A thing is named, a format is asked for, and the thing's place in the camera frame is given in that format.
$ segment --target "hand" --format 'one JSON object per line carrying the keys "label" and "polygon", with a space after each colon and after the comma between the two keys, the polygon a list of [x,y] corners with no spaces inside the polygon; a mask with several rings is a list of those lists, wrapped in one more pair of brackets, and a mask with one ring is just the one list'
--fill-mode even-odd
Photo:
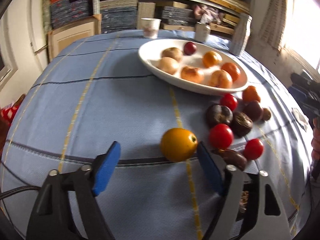
{"label": "hand", "polygon": [[311,145],[313,147],[311,156],[313,160],[320,159],[320,130],[317,128],[317,119],[313,119],[314,129],[313,129],[313,139]]}

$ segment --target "red fruit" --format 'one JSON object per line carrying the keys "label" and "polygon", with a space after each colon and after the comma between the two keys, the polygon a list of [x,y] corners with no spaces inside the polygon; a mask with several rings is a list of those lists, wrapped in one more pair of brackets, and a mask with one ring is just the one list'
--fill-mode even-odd
{"label": "red fruit", "polygon": [[263,153],[263,143],[259,139],[253,139],[247,142],[242,155],[247,160],[256,160]]}
{"label": "red fruit", "polygon": [[233,132],[229,126],[220,123],[210,130],[209,142],[218,149],[228,148],[233,141]]}
{"label": "red fruit", "polygon": [[238,101],[233,95],[226,94],[223,98],[221,98],[220,105],[226,106],[230,108],[231,111],[234,111],[238,106]]}
{"label": "red fruit", "polygon": [[183,47],[183,52],[185,55],[192,55],[196,51],[197,51],[197,46],[191,41],[187,42]]}

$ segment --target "blue gripper pad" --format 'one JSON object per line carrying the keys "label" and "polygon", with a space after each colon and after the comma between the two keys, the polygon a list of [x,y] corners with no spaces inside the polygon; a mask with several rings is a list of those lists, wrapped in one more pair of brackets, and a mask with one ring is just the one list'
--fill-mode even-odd
{"label": "blue gripper pad", "polygon": [[120,153],[120,144],[114,141],[106,154],[98,155],[93,161],[94,184],[92,193],[94,196],[98,196],[106,189],[112,173],[118,164]]}
{"label": "blue gripper pad", "polygon": [[223,177],[221,171],[218,169],[217,165],[211,158],[209,152],[204,147],[203,142],[200,142],[197,147],[197,155],[204,171],[205,176],[210,181],[212,188],[219,195],[224,195],[224,187],[223,187]]}

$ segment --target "orange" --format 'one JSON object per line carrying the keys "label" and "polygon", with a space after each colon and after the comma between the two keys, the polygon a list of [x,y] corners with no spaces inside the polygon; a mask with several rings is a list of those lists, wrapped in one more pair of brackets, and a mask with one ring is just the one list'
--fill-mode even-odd
{"label": "orange", "polygon": [[254,100],[261,102],[261,97],[259,96],[256,87],[248,86],[247,89],[242,92],[242,100],[245,103],[249,103]]}
{"label": "orange", "polygon": [[160,150],[171,162],[182,162],[189,159],[198,146],[196,136],[182,128],[172,128],[164,133]]}
{"label": "orange", "polygon": [[203,55],[202,63],[206,68],[219,65],[222,62],[222,57],[215,51],[208,51]]}
{"label": "orange", "polygon": [[240,76],[240,69],[234,63],[225,63],[222,65],[221,69],[227,71],[230,74],[233,82],[235,82]]}

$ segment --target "blue tablecloth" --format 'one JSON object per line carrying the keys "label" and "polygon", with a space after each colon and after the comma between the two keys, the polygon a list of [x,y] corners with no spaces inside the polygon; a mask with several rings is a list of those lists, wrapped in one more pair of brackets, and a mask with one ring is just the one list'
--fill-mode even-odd
{"label": "blue tablecloth", "polygon": [[[159,39],[187,40],[193,35],[160,31]],[[122,146],[121,161],[106,191],[97,197],[116,239],[201,239],[219,197],[196,158],[169,163],[158,144],[166,130],[177,126],[176,106],[183,127],[208,145],[203,115],[219,97],[182,90],[152,75],[137,53],[148,41],[142,31],[132,30],[92,36],[65,48],[27,94],[9,131],[2,160],[28,183],[41,186],[49,170],[59,166],[63,172],[74,171],[105,153],[116,140]],[[215,36],[207,42],[227,54],[228,44]],[[294,234],[310,211],[306,184],[312,131],[305,132],[295,121],[292,108],[299,107],[273,74],[247,53],[241,58],[228,55],[247,71],[262,105],[272,111],[270,121],[255,124],[231,148],[241,150],[252,138],[263,140],[264,154],[249,163],[246,171],[268,171]],[[0,177],[3,191],[22,186],[3,166]],[[36,192],[25,192],[5,200],[7,212],[23,235],[36,196]],[[70,199],[76,225],[85,235],[73,193]],[[238,228],[236,224],[233,235]]]}

